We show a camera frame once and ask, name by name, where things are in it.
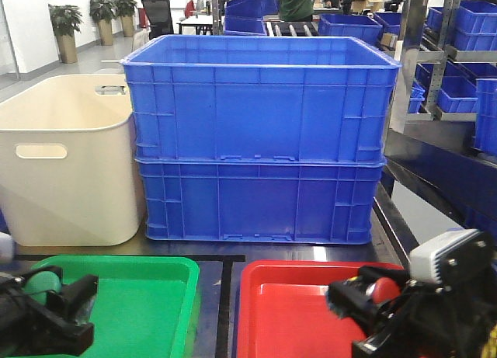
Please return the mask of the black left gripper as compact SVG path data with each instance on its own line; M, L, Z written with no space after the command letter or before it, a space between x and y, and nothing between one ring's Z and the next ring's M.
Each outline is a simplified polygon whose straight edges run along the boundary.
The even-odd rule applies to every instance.
M23 290L33 275L1 275L1 356L81 356L94 342L95 326L89 319L99 278L85 275L73 283L62 284L59 291L47 294L46 304L42 305ZM39 311L45 307L65 321L42 320Z

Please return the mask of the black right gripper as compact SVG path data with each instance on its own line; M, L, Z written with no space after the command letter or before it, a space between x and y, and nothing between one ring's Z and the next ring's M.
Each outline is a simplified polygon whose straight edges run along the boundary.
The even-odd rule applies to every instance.
M326 302L338 318L351 318L367 337L352 344L353 357L495 357L496 285L407 286L374 303L366 290L381 277L400 291L404 269L361 266L356 276L328 285Z

